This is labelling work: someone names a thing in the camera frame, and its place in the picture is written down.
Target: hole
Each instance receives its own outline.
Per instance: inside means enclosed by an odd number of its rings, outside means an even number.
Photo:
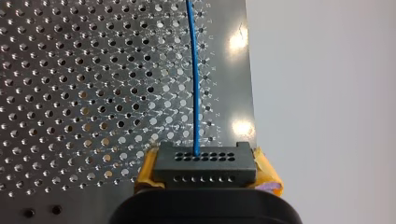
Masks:
[[[59,215],[62,213],[62,207],[60,205],[55,205],[52,207],[51,212],[53,215]]]
[[[89,174],[87,175],[87,179],[88,179],[88,180],[93,180],[93,179],[95,179],[95,174],[94,174],[94,173],[89,173]]]
[[[87,107],[82,107],[80,112],[82,115],[88,115],[90,113],[90,109]]]
[[[122,111],[122,105],[117,105],[117,106],[116,106],[116,110],[117,110],[118,112],[121,112],[121,111]]]
[[[78,93],[78,96],[79,96],[79,98],[84,99],[84,98],[87,97],[87,92],[85,92],[85,91],[80,91],[80,92]]]
[[[85,140],[84,141],[84,147],[90,147],[92,145],[92,141],[91,140]]]
[[[104,138],[101,141],[102,146],[106,147],[108,146],[108,144],[110,143],[110,141],[108,140],[108,138]]]
[[[111,62],[116,63],[119,59],[115,56],[112,56],[110,60]]]
[[[28,208],[23,211],[23,215],[27,218],[31,218],[35,216],[35,209]]]
[[[142,12],[146,11],[146,6],[140,5],[139,6],[139,11],[142,11]]]
[[[99,113],[105,113],[106,112],[106,108],[104,106],[99,106],[98,108]]]
[[[228,182],[233,183],[234,181],[235,181],[235,176],[230,175],[230,176],[228,177]]]
[[[133,108],[134,110],[138,110],[138,109],[139,109],[139,104],[134,104],[134,105],[132,105],[132,108]]]
[[[103,96],[103,95],[105,95],[105,92],[102,91],[102,90],[99,90],[99,91],[96,92],[96,95],[97,96]]]
[[[126,39],[125,40],[125,44],[126,45],[132,45],[134,43],[134,41],[132,39]]]
[[[179,176],[179,175],[174,176],[174,181],[175,182],[180,182],[181,181],[181,176]]]
[[[148,87],[148,92],[154,92],[154,87]]]
[[[69,116],[72,112],[69,109],[64,110],[64,115]]]
[[[118,126],[119,128],[122,128],[124,125],[125,125],[125,123],[124,123],[123,121],[119,121],[119,122],[117,123],[117,126]]]
[[[157,119],[151,118],[151,119],[149,120],[149,123],[150,123],[151,125],[154,125],[154,124],[157,123]]]
[[[147,38],[143,38],[142,43],[147,45],[149,43],[149,40]]]
[[[73,132],[73,127],[70,125],[66,125],[66,127],[64,127],[64,131],[66,133],[71,133],[71,132]]]
[[[111,171],[105,172],[105,178],[110,178],[111,176],[113,176],[113,173]]]
[[[134,57],[133,56],[128,56],[128,62],[133,62],[134,61]]]
[[[121,171],[121,175],[123,175],[123,176],[126,176],[126,175],[128,175],[129,174],[129,170],[127,170],[127,169],[123,169],[122,171]]]
[[[99,125],[99,127],[100,127],[101,130],[104,130],[104,129],[107,128],[107,124],[106,124],[106,123],[101,123],[101,124]]]
[[[137,94],[137,88],[133,87],[133,88],[131,89],[131,93]]]

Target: blue wire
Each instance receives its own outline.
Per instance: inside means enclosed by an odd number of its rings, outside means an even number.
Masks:
[[[186,0],[187,16],[189,18],[190,37],[191,37],[191,57],[192,57],[192,94],[193,94],[193,131],[194,143],[193,154],[199,156],[199,72],[198,72],[198,53],[197,53],[197,39],[195,36],[194,13],[192,11],[192,3]]]

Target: white wall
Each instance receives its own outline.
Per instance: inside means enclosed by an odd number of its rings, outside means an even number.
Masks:
[[[247,0],[258,145],[306,224],[396,223],[396,1]]]

